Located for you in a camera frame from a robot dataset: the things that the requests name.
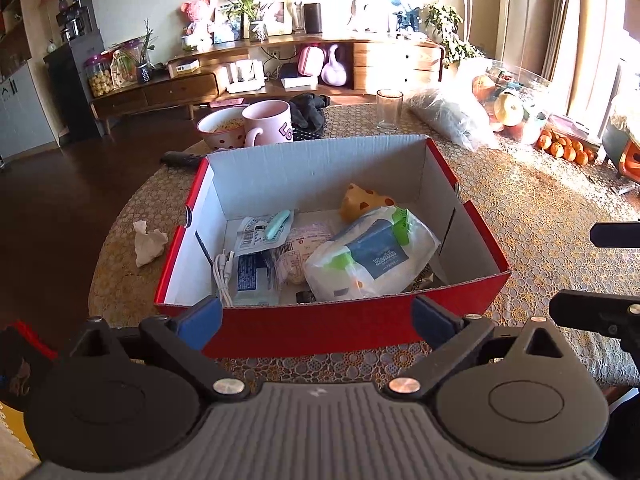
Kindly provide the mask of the teal object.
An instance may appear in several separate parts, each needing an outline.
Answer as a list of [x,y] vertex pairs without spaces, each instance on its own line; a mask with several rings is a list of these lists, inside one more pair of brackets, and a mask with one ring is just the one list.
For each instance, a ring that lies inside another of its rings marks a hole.
[[285,225],[285,222],[288,221],[288,218],[291,217],[291,211],[288,209],[281,210],[277,214],[275,214],[267,226],[265,227],[265,238],[267,240],[274,240],[282,228]]

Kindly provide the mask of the brown wrapper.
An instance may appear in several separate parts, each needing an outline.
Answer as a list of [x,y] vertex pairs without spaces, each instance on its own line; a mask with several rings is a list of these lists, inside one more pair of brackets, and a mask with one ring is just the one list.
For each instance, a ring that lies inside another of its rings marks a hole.
[[406,288],[406,292],[420,292],[420,290],[439,288],[447,284],[448,282],[442,280],[430,266],[424,266],[423,270]]

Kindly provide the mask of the pink plush toy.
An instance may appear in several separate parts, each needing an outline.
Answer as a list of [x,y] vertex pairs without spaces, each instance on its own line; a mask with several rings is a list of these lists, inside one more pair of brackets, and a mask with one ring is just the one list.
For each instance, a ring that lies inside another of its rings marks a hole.
[[183,29],[185,51],[206,51],[213,45],[214,6],[212,0],[186,1],[180,6],[189,24]]

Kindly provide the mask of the blue snack packet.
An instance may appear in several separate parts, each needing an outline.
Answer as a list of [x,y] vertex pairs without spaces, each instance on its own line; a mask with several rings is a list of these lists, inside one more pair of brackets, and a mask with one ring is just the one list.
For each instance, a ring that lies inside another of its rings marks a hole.
[[279,289],[269,260],[261,252],[235,259],[232,301],[235,306],[276,306]]

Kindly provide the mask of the wet wipes pack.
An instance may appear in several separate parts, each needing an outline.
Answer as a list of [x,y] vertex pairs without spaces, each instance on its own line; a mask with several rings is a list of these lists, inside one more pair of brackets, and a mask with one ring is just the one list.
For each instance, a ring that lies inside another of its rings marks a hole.
[[397,295],[428,265],[439,245],[410,210],[376,208],[314,251],[304,265],[305,280],[322,302]]

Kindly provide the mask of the clear fruit container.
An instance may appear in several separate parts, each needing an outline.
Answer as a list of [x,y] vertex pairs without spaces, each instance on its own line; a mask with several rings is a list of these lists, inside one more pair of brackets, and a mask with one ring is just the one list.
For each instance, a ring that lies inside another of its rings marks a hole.
[[550,110],[547,79],[520,66],[484,60],[472,78],[471,89],[493,132],[518,143],[538,140]]

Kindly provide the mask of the clear plastic bag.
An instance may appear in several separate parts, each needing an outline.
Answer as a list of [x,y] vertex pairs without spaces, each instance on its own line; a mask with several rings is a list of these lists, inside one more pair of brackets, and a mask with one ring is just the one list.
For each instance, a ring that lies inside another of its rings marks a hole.
[[471,152],[500,148],[488,114],[471,91],[428,88],[408,99],[407,105],[424,124],[460,148]]

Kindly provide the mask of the polka dot bowl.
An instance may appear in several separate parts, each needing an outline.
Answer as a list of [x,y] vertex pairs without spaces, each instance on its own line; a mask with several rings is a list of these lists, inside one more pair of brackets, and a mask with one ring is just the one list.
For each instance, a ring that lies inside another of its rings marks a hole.
[[214,110],[197,124],[198,134],[213,151],[237,150],[245,146],[243,107]]

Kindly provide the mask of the pink mug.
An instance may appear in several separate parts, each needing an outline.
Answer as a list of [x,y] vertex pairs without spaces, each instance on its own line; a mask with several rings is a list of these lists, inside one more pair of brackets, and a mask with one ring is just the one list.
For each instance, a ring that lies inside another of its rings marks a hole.
[[242,118],[247,148],[293,141],[291,107],[286,101],[265,100],[250,104],[242,111]]

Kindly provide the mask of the red white cardboard box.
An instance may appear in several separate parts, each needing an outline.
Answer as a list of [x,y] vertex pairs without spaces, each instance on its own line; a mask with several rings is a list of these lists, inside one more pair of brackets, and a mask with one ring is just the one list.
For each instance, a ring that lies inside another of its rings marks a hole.
[[217,313],[212,358],[282,358],[411,344],[414,282],[434,274],[428,299],[457,315],[487,310],[510,276],[506,258],[434,141],[420,134],[350,136],[241,148],[206,156],[186,199],[188,220],[168,250],[155,304],[177,315],[216,295],[218,256],[248,255],[245,229],[280,212],[296,229],[330,235],[303,264],[300,288],[277,280],[265,299]]

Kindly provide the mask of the pile of oranges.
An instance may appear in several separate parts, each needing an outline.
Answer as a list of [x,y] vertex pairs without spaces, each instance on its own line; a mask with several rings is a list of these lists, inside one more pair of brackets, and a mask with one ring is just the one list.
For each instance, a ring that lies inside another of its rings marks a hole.
[[564,159],[577,166],[593,164],[596,160],[596,150],[588,144],[571,136],[564,136],[554,130],[544,129],[538,136],[534,147],[555,159]]

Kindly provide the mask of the crumpled white tissue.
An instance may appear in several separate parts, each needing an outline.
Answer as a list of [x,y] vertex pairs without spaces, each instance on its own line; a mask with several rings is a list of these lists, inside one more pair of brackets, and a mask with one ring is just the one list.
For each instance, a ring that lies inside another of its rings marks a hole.
[[134,222],[134,252],[138,268],[146,266],[159,256],[163,255],[168,235],[159,229],[148,230],[148,222],[138,220]]

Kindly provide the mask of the pink white snack bag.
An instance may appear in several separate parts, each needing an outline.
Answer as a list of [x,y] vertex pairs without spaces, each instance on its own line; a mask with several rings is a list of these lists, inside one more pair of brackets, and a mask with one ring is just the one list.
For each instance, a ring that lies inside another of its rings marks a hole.
[[320,245],[331,237],[332,231],[326,222],[293,226],[284,244],[271,251],[279,284],[303,284],[305,281],[305,262]]

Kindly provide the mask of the clear drinking glass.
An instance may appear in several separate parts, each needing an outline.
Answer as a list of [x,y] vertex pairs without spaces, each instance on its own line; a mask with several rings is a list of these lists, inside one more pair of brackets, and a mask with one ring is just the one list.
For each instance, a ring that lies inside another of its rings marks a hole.
[[400,126],[404,94],[400,90],[382,89],[376,92],[376,126],[395,130]]

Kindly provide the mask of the black cloth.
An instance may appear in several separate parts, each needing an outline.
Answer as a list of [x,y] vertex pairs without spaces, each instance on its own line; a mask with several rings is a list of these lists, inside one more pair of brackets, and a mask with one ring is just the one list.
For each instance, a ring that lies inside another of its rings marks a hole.
[[324,110],[331,99],[324,94],[302,93],[288,101],[291,107],[292,125],[295,130],[317,133],[326,123]]

